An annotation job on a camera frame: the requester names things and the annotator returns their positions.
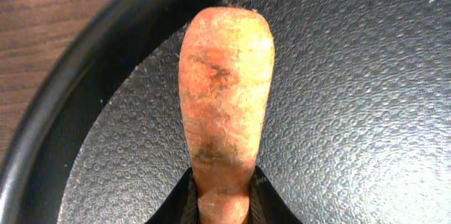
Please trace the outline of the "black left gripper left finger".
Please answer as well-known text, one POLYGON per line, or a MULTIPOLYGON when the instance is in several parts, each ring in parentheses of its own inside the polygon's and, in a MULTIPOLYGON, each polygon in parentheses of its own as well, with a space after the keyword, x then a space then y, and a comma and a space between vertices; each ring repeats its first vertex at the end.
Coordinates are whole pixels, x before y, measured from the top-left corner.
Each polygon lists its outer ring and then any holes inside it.
POLYGON ((197 189, 191 168, 146 224, 197 224, 197 189))

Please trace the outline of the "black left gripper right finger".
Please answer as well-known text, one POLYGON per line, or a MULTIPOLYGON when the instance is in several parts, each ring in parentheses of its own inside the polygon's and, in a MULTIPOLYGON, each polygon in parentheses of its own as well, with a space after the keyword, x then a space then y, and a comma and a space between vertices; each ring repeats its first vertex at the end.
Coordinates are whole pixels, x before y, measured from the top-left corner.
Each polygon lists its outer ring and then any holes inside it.
POLYGON ((302 224, 281 199, 260 167, 250 183, 249 224, 302 224))

